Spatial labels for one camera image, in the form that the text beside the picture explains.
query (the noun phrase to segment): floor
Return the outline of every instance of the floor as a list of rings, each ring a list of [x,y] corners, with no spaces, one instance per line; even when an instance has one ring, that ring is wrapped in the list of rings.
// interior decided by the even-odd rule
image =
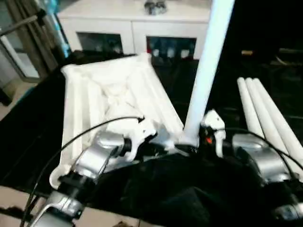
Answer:
[[[18,100],[36,84],[23,82],[20,78],[13,79],[2,90],[12,99],[9,106],[0,103],[0,121],[11,111]]]

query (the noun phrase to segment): white tube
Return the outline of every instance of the white tube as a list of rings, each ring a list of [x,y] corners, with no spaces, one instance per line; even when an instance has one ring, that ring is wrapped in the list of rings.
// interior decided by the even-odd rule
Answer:
[[[247,90],[245,80],[240,77],[238,78],[237,83],[248,130],[264,138],[264,134],[254,105],[250,98],[250,94]]]
[[[213,0],[204,49],[184,127],[183,141],[196,146],[235,0]]]
[[[279,111],[278,107],[271,99],[268,92],[263,87],[259,79],[253,80],[261,98],[268,110],[271,119],[273,120],[286,148],[288,153],[293,156],[295,159],[303,159],[303,147],[300,144],[299,140],[295,136],[293,130],[289,127],[285,118]]]
[[[280,137],[280,134],[278,133],[278,130],[275,127],[275,124],[273,120],[271,119],[260,94],[258,93],[258,90],[255,87],[255,84],[253,83],[251,78],[246,79],[246,85],[248,88],[248,91],[250,93],[250,97],[252,99],[252,102],[254,104],[254,107],[256,109],[259,121],[261,123],[263,132],[265,134],[266,139],[272,143],[276,148],[280,149],[281,151],[284,151],[286,153],[286,147]]]

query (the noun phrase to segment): silver metal part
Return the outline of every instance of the silver metal part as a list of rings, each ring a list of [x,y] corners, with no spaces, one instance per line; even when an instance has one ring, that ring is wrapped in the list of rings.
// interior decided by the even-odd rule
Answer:
[[[47,212],[50,208],[56,208],[60,210],[62,213],[75,217],[81,214],[84,210],[84,206],[77,200],[70,198],[67,195],[61,194],[57,191],[52,192],[49,196],[45,205],[41,208],[41,210],[36,215],[35,219],[31,221],[29,227],[37,226],[37,222],[40,222],[40,218]]]
[[[282,220],[298,220],[303,218],[303,203],[299,204],[288,204],[278,207],[273,212],[276,219]]]
[[[108,131],[99,131],[91,146],[80,154],[71,170],[97,180],[103,168],[106,167],[109,156],[119,155],[123,146],[123,135]]]
[[[263,183],[290,179],[281,157],[263,140],[252,135],[236,134],[232,139],[232,145],[236,156],[249,164]]]
[[[73,223],[67,222],[50,213],[44,213],[35,223],[35,227],[72,227]]]

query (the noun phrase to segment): white cabinet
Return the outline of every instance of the white cabinet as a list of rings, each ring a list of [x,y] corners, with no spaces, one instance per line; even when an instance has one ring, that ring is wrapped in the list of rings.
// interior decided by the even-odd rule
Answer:
[[[163,43],[177,38],[178,45],[188,39],[193,57],[201,56],[210,0],[169,0],[168,11],[156,16],[146,15],[143,3],[138,0],[79,0],[58,17],[73,51],[103,51],[110,46],[124,54],[142,53],[148,49],[149,37],[161,37],[168,39]]]

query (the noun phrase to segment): black cloth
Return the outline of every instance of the black cloth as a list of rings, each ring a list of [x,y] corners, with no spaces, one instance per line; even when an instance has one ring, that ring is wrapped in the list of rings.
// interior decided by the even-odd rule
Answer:
[[[117,57],[121,56],[76,52],[65,64]],[[155,68],[183,122],[196,68],[197,61]],[[303,92],[300,69],[222,59],[207,108],[215,108],[226,127],[245,128],[236,84],[239,76],[260,78],[296,135],[303,138],[302,108],[293,107],[300,102]],[[1,185],[31,191],[40,170],[61,146],[64,92],[65,79],[58,69],[0,122]],[[59,157],[49,165],[38,186],[38,195],[47,196],[51,192],[49,174],[58,162]],[[260,223],[265,218],[260,204],[262,201],[241,166],[200,156],[178,155],[105,174],[89,202],[89,206],[97,209],[165,226]]]

